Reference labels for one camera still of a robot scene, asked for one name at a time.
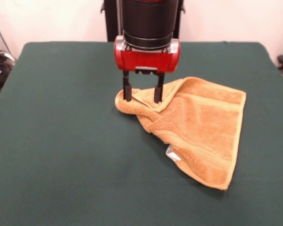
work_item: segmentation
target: towel tag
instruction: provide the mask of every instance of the towel tag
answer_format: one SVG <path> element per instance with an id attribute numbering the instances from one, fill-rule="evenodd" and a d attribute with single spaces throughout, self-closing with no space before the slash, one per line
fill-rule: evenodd
<path id="1" fill-rule="evenodd" d="M 181 158 L 179 158 L 179 156 L 173 152 L 172 145 L 169 145 L 168 149 L 166 150 L 166 155 L 173 161 L 181 161 Z"/>

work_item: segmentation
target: green table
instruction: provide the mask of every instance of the green table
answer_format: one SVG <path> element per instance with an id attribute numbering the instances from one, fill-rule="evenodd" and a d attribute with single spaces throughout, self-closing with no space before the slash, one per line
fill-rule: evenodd
<path id="1" fill-rule="evenodd" d="M 248 94 L 226 192 L 183 174 L 118 112 L 112 43 L 27 44 L 0 96 L 0 226 L 283 226 L 283 78 L 265 48 L 183 43 L 166 81 L 185 76 Z"/>

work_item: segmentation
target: towel fold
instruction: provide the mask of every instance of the towel fold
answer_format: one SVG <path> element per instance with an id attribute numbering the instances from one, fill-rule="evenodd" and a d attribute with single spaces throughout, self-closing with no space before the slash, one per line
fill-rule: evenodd
<path id="1" fill-rule="evenodd" d="M 226 190 L 237 160 L 246 93 L 188 77 L 164 85 L 163 102 L 154 89 L 133 89 L 132 101 L 116 96 L 116 107 L 135 114 L 143 128 L 172 146 L 175 164 L 205 186 Z"/>

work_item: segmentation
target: metal rod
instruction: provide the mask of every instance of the metal rod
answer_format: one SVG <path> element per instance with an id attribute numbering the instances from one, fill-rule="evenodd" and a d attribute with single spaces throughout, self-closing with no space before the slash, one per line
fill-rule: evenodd
<path id="1" fill-rule="evenodd" d="M 122 35 L 122 7 L 121 7 L 121 0 L 117 1 L 117 29 L 118 35 Z"/>

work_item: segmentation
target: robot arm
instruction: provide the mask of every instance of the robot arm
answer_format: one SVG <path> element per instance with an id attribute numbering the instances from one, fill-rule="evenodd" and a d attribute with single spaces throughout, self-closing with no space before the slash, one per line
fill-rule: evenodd
<path id="1" fill-rule="evenodd" d="M 123 35 L 115 40 L 117 66 L 123 71 L 124 99 L 131 101 L 129 72 L 158 76 L 154 102 L 162 101 L 165 73 L 176 70 L 180 42 L 173 39 L 178 0 L 121 0 Z"/>

